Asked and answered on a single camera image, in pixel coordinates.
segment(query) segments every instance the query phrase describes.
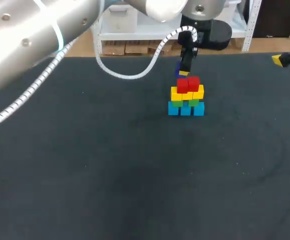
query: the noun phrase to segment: white cable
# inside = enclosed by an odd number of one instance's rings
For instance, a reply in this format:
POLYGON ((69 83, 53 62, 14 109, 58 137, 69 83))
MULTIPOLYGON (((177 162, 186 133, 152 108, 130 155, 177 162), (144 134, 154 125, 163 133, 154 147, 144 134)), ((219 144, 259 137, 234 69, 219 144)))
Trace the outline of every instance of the white cable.
POLYGON ((71 43, 67 44, 52 60, 52 62, 46 67, 43 73, 34 81, 33 84, 17 99, 15 100, 9 107, 0 112, 0 124, 9 118, 15 111, 17 111, 29 98, 37 91, 37 89, 41 86, 41 84, 47 79, 47 77, 53 72, 56 66, 61 62, 64 56, 67 54, 69 49, 75 43, 76 39, 71 43))
MULTIPOLYGON (((101 61, 99 52, 97 51, 97 37, 98 33, 96 32, 96 27, 93 25, 92 26, 92 31, 94 34, 94 47, 95 47, 95 53, 96 53, 96 60, 98 65, 108 74, 115 76, 120 79, 126 79, 126 80, 134 80, 134 79, 139 79, 144 76, 146 76, 154 67, 159 54, 165 44, 176 34, 181 33, 181 32, 186 32, 190 31, 193 42, 197 41, 197 30, 193 28, 192 26, 183 26, 178 28, 177 30, 171 32, 161 43, 159 44, 154 57, 152 61, 150 62, 149 66, 140 74, 137 75, 122 75, 119 73, 116 73, 114 71, 111 71, 108 69, 101 61)), ((56 57, 52 60, 52 62, 46 67, 46 69, 43 71, 43 73, 34 81, 33 84, 19 97, 17 98, 9 107, 7 107, 5 110, 0 112, 0 124, 9 118, 13 113, 15 113, 23 104, 25 104, 26 101, 29 100, 29 98, 37 91, 37 89, 41 86, 41 84, 48 78, 48 76, 53 72, 53 70, 56 68, 56 66, 60 63, 60 61, 64 58, 64 56, 67 54, 67 52, 70 50, 72 45, 75 43, 77 39, 73 40, 71 43, 67 44, 57 55, 56 57)))
POLYGON ((100 55, 99 55, 99 51, 98 51, 98 47, 97 47, 97 38, 98 38, 98 32, 96 27, 93 25, 91 27, 92 32, 93 32, 93 36, 94 36, 94 50, 95 50, 95 55, 96 55, 96 61, 98 63, 98 65, 101 67, 102 70, 104 70, 106 73, 116 77, 116 78, 120 78, 120 79, 125 79, 125 80, 135 80, 135 79, 140 79, 144 76, 146 76, 154 67, 155 63, 157 62, 157 59, 159 57, 159 54, 161 52, 161 50, 163 49, 163 47, 165 46, 165 44, 176 34, 181 33, 181 32, 187 32, 190 31, 192 38, 193 38, 193 42, 197 41, 197 30, 192 27, 192 26, 183 26, 178 28, 177 30, 171 32, 169 35, 167 35, 167 37, 160 42, 153 59, 151 60, 149 66, 142 72, 136 75, 122 75, 119 73, 116 73, 112 70, 110 70, 109 68, 107 68, 103 62, 101 61, 100 55))

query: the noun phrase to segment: shelf leg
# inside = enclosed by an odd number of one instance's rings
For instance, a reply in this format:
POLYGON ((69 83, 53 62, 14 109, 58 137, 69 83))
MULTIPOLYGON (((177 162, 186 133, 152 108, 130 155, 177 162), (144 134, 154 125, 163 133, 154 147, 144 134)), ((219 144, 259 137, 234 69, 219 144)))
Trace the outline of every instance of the shelf leg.
POLYGON ((243 52, 249 51, 249 47, 253 38, 256 22, 257 22, 257 17, 259 14, 259 9, 261 5, 261 0, 250 0, 252 2, 252 6, 250 7, 249 11, 249 21, 247 24, 247 32, 246 32, 246 37, 244 40, 244 45, 242 48, 243 52))

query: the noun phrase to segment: blue block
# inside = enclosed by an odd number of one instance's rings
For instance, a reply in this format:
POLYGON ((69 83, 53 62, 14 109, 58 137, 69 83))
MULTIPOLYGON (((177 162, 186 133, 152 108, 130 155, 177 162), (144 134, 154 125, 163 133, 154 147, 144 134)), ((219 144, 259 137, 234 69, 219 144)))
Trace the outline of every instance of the blue block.
POLYGON ((184 105, 180 108, 181 116, 190 116, 191 107, 188 105, 188 101, 184 101, 184 105))
POLYGON ((168 102, 168 115, 170 116, 178 116, 179 115, 179 107, 174 107, 173 103, 168 102))
POLYGON ((198 106, 194 107, 194 116, 204 116, 205 115, 205 103, 200 102, 198 106))

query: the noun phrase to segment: red block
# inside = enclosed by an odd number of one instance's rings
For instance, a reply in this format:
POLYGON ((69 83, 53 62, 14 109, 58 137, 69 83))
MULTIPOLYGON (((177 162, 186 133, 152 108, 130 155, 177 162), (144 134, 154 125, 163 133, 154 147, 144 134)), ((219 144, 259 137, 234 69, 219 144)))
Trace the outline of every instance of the red block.
POLYGON ((199 85, 200 85, 200 79, 198 76, 190 76, 188 78, 188 91, 198 92, 199 85))
POLYGON ((178 94, 188 93, 188 79, 185 78, 177 79, 177 93, 178 94))

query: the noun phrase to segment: toy block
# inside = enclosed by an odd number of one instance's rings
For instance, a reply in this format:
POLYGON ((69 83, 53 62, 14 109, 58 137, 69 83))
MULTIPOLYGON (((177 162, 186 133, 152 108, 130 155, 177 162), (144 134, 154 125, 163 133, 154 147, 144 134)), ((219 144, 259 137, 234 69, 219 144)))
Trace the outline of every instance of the toy block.
POLYGON ((193 99, 204 99, 204 93, 204 85, 201 84, 199 85, 198 91, 193 93, 193 99))
POLYGON ((177 79, 177 93, 186 94, 188 93, 188 80, 187 79, 177 79))
POLYGON ((188 105, 190 107, 196 107, 199 104, 199 99, 193 99, 193 100, 189 100, 188 105))
POLYGON ((198 106, 194 107, 194 116, 204 116, 205 115, 205 103, 201 101, 198 106))
POLYGON ((182 100, 192 100, 193 99, 193 92, 190 91, 188 93, 183 94, 182 100))
POLYGON ((173 107, 173 103, 168 102, 168 115, 170 116, 178 116, 179 115, 179 107, 173 107))
POLYGON ((179 71, 179 75, 188 76, 188 71, 179 71))
POLYGON ((174 108, 179 108, 183 106, 183 101, 172 101, 174 108))
POLYGON ((197 92, 200 85, 200 79, 197 76, 190 76, 188 78, 188 91, 197 92))
POLYGON ((171 87, 171 100, 173 102, 182 101, 182 94, 177 93, 177 87, 176 86, 172 86, 171 87))
POLYGON ((191 107, 188 105, 188 102, 185 101, 184 105, 180 108, 180 115, 190 116, 190 114, 191 114, 191 107))

